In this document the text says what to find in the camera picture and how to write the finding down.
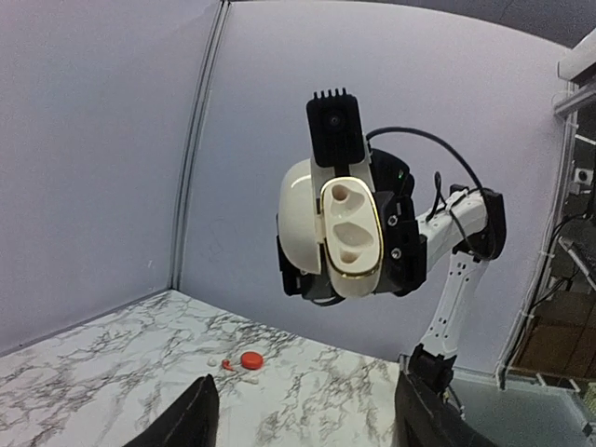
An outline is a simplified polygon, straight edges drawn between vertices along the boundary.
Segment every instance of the wire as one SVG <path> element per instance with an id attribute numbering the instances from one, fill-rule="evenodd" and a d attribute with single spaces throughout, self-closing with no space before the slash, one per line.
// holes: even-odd
<path id="1" fill-rule="evenodd" d="M 585 213 L 585 212 L 582 212 L 581 214 L 574 214 L 574 215 L 572 215 L 572 216 L 567 216 L 567 217 L 563 218 L 563 219 L 561 220 L 561 222 L 560 222 L 559 224 L 557 224 L 557 225 L 556 225 L 556 226 L 553 228 L 553 230 L 552 230 L 552 236 L 550 237 L 550 241 L 549 241 L 549 244 L 548 244 L 548 247 L 547 247 L 547 256 L 550 256 L 550 255 L 551 255 L 551 253 L 550 253 L 550 252 L 552 251 L 552 246 L 554 245 L 555 241 L 557 240 L 557 236 L 560 234 L 560 232 L 563 230 L 563 228 L 564 228 L 564 227 L 565 227 L 565 226 L 566 226 L 568 223 L 570 223 L 570 222 L 574 221 L 575 219 L 578 219 L 578 218 L 580 218 L 580 217 L 583 217 L 583 216 L 585 216 L 585 215 L 586 215 L 586 213 Z M 538 275 L 538 283 L 537 283 L 537 287 L 536 287 L 536 289 L 534 290 L 534 294 L 533 294 L 533 297 L 532 297 L 532 300 L 531 300 L 531 302 L 534 302 L 534 301 L 535 301 L 535 299 L 536 299 L 536 298 L 537 298 L 537 296 L 538 296 L 538 291 L 539 291 L 539 289 L 540 289 L 540 284 L 542 283 L 542 279 L 543 279 L 543 277 L 544 277 L 544 274 L 546 273 L 546 270 L 547 270 L 547 264 L 548 264 L 548 263 L 543 263 L 543 264 L 542 264 L 542 268 L 540 269 L 540 274 Z"/>
<path id="2" fill-rule="evenodd" d="M 457 412 L 459 413 L 459 415 L 461 416 L 462 419 L 465 419 L 465 415 L 464 415 L 464 404 L 459 399 L 459 397 L 457 396 L 457 394 L 455 393 L 455 391 L 454 391 L 454 389 L 452 388 L 451 385 L 448 385 L 447 386 L 447 391 L 449 392 L 448 398 L 453 398 L 454 399 L 455 406 L 457 408 Z"/>
<path id="3" fill-rule="evenodd" d="M 576 271 L 574 272 L 574 274 L 572 276 L 570 276 L 567 279 L 567 285 L 565 286 L 565 291 L 571 291 L 571 288 L 574 286 L 574 280 L 577 276 L 577 274 L 580 272 L 581 270 L 579 269 L 579 267 L 576 265 Z"/>
<path id="4" fill-rule="evenodd" d="M 472 169 L 472 167 L 466 162 L 466 160 L 445 140 L 443 140 L 442 138 L 439 138 L 436 135 L 433 135 L 432 133 L 425 132 L 420 129 L 403 128 L 403 127 L 399 127 L 399 126 L 379 128 L 379 129 L 375 129 L 375 130 L 367 133 L 366 140 L 369 142 L 372 138 L 377 137 L 379 135 L 384 135 L 386 133 L 410 133 L 412 135 L 417 135 L 419 137 L 423 137 L 428 140 L 431 140 L 432 142 L 435 142 L 436 144 L 438 144 L 439 146 L 442 146 L 445 150 L 447 150 L 447 152 L 449 152 L 459 162 L 459 164 L 462 165 L 462 167 L 466 170 L 467 175 L 469 175 L 470 179 L 472 179 L 472 182 L 474 182 L 474 186 L 476 186 L 478 191 L 480 191 L 480 193 L 481 193 L 482 201 L 484 202 L 484 207 L 486 208 L 487 226 L 491 233 L 491 241 L 492 241 L 492 245 L 493 245 L 491 254 L 490 254 L 490 256 L 488 256 L 488 258 L 489 259 L 494 258 L 494 255 L 496 254 L 496 245 L 494 243 L 494 240 L 495 240 L 494 225 L 490 218 L 490 214 L 488 212 L 488 199 L 486 197 L 484 187 L 482 186 L 480 179 L 476 175 L 476 172 L 474 172 L 474 169 Z"/>
<path id="5" fill-rule="evenodd" d="M 574 280 L 574 278 L 577 276 L 577 274 L 580 272 L 579 268 L 575 268 L 575 272 L 573 273 L 572 276 L 570 276 L 569 278 L 561 278 L 559 279 L 554 286 L 552 286 L 550 288 L 550 290 L 544 294 L 544 296 L 542 298 L 540 298 L 538 301 L 536 301 L 534 304 L 532 304 L 530 306 L 530 310 L 534 310 L 536 309 L 539 305 L 541 305 L 542 303 L 544 303 L 545 301 L 547 301 L 548 298 L 550 298 L 552 295 L 554 295 L 557 291 L 559 291 L 562 287 L 562 285 L 567 282 L 568 284 L 571 284 Z"/>
<path id="6" fill-rule="evenodd" d="M 330 299 L 321 298 L 307 301 L 310 301 L 311 303 L 318 305 L 319 307 L 329 307 L 330 305 L 339 305 L 340 303 L 345 301 L 345 298 L 341 296 L 335 296 L 334 298 Z"/>
<path id="7" fill-rule="evenodd" d="M 440 172 L 437 171 L 437 172 L 435 172 L 435 202 L 432 204 L 432 210 L 425 218 L 427 223 L 430 222 L 430 220 L 433 217 L 435 217 L 435 214 L 437 214 L 437 208 L 439 207 L 439 199 L 440 199 L 440 183 L 441 183 Z"/>
<path id="8" fill-rule="evenodd" d="M 462 235 L 462 239 L 464 239 L 464 241 L 466 242 L 469 251 L 474 255 L 474 257 L 476 257 L 478 259 L 481 259 L 481 260 L 487 260 L 487 258 L 485 256 L 479 254 L 477 251 L 475 251 L 473 249 L 472 244 L 471 244 L 469 238 L 467 237 L 466 230 L 464 230 L 464 226 L 461 224 L 461 222 L 459 222 L 459 219 L 457 219 L 457 216 L 455 216 L 455 213 L 451 210 L 451 208 L 447 207 L 447 201 L 445 200 L 445 197 L 443 196 L 443 194 L 442 194 L 442 192 L 440 190 L 440 186 L 441 186 L 440 172 L 437 171 L 437 172 L 435 172 L 435 188 L 436 188 L 435 205 L 433 205 L 433 209 L 430 212 L 430 214 L 433 214 L 433 213 L 436 213 L 437 212 L 436 205 L 437 205 L 437 199 L 438 199 L 442 203 L 442 205 L 443 205 L 443 208 L 440 209 L 440 211 L 447 210 L 447 212 L 451 216 L 452 220 L 455 222 L 455 225 L 457 226 L 457 229 L 459 230 L 459 233 Z M 465 198 L 465 196 L 459 197 L 453 203 L 452 206 L 457 205 L 464 198 Z"/>
<path id="9" fill-rule="evenodd" d="M 469 196 L 469 195 L 470 195 L 470 194 L 472 194 L 472 193 L 475 193 L 476 191 L 478 191 L 478 189 L 477 189 L 477 188 L 468 189 L 468 190 L 467 190 L 467 194 L 466 194 L 466 195 L 462 195 L 462 196 L 458 197 L 458 198 L 457 198 L 457 200 L 456 200 L 456 201 L 454 201 L 454 202 L 451 204 L 451 206 L 452 206 L 452 207 L 454 207 L 455 205 L 459 205 L 461 202 L 463 202 L 463 201 L 464 201 L 464 199 L 465 199 L 467 196 Z M 442 212 L 442 211 L 444 211 L 446 208 L 447 208 L 447 207 L 445 207 L 445 206 L 441 206 L 441 207 L 440 207 L 440 208 L 437 210 L 437 212 Z"/>

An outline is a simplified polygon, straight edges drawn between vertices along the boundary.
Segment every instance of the marble table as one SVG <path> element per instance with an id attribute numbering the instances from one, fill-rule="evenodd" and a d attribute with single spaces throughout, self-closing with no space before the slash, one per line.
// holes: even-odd
<path id="1" fill-rule="evenodd" d="M 246 350 L 261 370 L 220 367 Z M 122 446 L 207 373 L 218 447 L 394 443 L 398 364 L 171 291 L 1 358 L 0 446 Z"/>

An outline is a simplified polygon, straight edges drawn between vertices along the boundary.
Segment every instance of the black camera module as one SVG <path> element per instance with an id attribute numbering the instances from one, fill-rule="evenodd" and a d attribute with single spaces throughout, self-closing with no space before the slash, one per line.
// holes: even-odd
<path id="1" fill-rule="evenodd" d="M 329 90 L 306 105 L 316 163 L 322 168 L 346 168 L 365 156 L 358 101 L 345 92 Z"/>

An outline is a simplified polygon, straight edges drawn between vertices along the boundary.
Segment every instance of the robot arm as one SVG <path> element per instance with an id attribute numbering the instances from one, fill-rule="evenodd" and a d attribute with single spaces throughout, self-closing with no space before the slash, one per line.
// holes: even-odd
<path id="1" fill-rule="evenodd" d="M 362 138 L 356 98 L 345 90 L 315 94 L 306 110 L 313 155 L 287 172 L 279 201 L 284 291 L 318 305 L 381 292 L 403 296 L 451 253 L 439 306 L 410 360 L 440 393 L 453 377 L 481 276 L 505 244 L 503 197 L 454 185 L 441 207 L 416 217 L 408 166 Z"/>

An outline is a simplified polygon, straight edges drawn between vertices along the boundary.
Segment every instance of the camera lens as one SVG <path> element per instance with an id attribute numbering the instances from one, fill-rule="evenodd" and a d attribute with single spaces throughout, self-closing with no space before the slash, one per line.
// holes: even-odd
<path id="1" fill-rule="evenodd" d="M 345 126 L 345 116 L 339 110 L 330 110 L 323 118 L 325 128 L 330 131 L 339 131 Z"/>
<path id="2" fill-rule="evenodd" d="M 333 127 L 339 126 L 341 122 L 342 122 L 342 119 L 337 115 L 333 115 L 329 118 L 329 124 L 332 125 Z"/>

